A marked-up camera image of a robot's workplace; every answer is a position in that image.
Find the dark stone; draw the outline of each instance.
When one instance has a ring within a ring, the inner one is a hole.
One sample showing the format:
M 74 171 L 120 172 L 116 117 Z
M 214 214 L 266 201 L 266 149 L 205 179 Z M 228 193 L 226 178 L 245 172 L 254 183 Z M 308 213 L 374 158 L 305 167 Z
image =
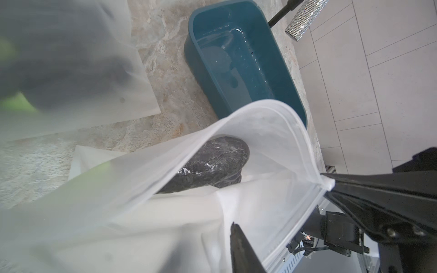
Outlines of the dark stone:
M 223 188 L 239 183 L 249 154 L 249 147 L 239 138 L 225 136 L 209 140 L 158 193 L 207 185 Z

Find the beige tile floor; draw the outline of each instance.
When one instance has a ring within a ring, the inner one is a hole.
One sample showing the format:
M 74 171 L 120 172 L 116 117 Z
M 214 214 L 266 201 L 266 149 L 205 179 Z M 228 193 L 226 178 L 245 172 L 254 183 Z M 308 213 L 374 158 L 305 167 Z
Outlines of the beige tile floor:
M 327 165 L 389 173 L 437 146 L 433 0 L 329 0 L 293 44 Z

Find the black cable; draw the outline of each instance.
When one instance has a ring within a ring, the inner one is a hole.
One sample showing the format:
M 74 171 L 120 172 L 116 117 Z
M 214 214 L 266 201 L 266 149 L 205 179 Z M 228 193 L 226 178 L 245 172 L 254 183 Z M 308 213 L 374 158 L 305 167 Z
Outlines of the black cable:
M 288 7 L 288 4 L 285 5 L 273 18 L 269 21 L 269 27 L 273 27 L 280 19 L 282 19 L 288 12 L 290 11 L 290 8 Z
M 309 250 L 309 251 L 319 251 L 319 250 L 328 250 L 329 247 L 328 246 L 321 246 L 321 247 L 300 247 L 298 249 L 295 249 L 293 251 L 293 255 L 296 255 L 298 252 L 304 251 L 304 250 Z

